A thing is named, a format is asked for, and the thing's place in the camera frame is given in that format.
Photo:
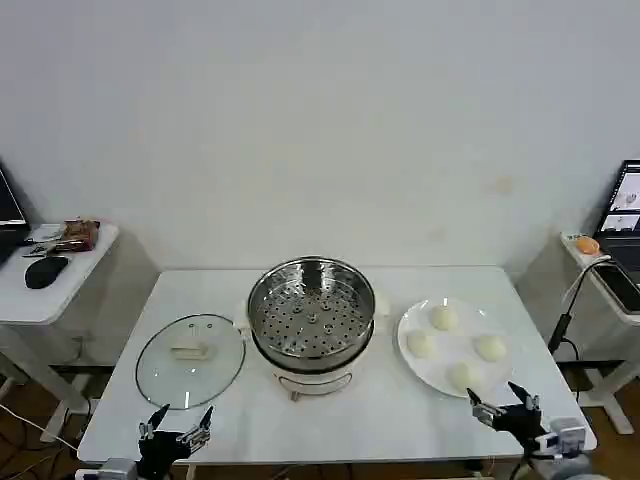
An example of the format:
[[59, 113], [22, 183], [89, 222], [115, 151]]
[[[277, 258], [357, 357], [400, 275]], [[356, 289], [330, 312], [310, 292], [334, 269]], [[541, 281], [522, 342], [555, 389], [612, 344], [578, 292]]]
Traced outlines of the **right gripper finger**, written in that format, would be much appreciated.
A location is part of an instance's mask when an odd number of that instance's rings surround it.
[[520, 400], [523, 406], [529, 411], [539, 411], [539, 396], [531, 395], [524, 387], [512, 382], [507, 382], [514, 395]]
[[467, 393], [471, 403], [473, 416], [484, 425], [493, 426], [494, 421], [505, 414], [504, 407], [483, 402], [471, 388], [467, 388]]

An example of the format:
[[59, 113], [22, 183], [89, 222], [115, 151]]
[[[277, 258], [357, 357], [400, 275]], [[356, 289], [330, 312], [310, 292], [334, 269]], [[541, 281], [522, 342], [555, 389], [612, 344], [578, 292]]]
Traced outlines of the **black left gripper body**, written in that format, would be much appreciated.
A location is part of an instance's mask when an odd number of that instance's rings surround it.
[[157, 431], [152, 438], [139, 441], [141, 459], [137, 462], [137, 474], [143, 479], [164, 479], [177, 460], [188, 459], [190, 445], [180, 440], [182, 433]]

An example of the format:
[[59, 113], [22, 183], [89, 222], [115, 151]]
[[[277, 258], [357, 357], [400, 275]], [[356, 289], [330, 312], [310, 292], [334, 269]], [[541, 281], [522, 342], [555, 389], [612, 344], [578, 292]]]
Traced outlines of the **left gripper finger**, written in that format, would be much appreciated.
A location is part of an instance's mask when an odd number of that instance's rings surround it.
[[203, 448], [210, 440], [211, 417], [214, 412], [215, 407], [210, 405], [198, 424], [177, 437], [178, 444], [188, 449]]
[[141, 440], [149, 440], [153, 438], [155, 430], [161, 424], [169, 408], [170, 405], [165, 404], [158, 410], [156, 410], [146, 422], [139, 423], [139, 433]]

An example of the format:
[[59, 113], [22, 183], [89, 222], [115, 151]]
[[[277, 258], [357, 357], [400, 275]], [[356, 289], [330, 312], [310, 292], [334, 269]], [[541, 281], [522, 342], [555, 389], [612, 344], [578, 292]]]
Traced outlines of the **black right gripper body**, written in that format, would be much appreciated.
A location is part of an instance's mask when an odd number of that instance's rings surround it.
[[505, 405], [501, 406], [501, 413], [494, 416], [492, 427], [495, 431], [511, 434], [525, 451], [536, 451], [540, 449], [537, 438], [546, 434], [541, 418], [539, 407]]

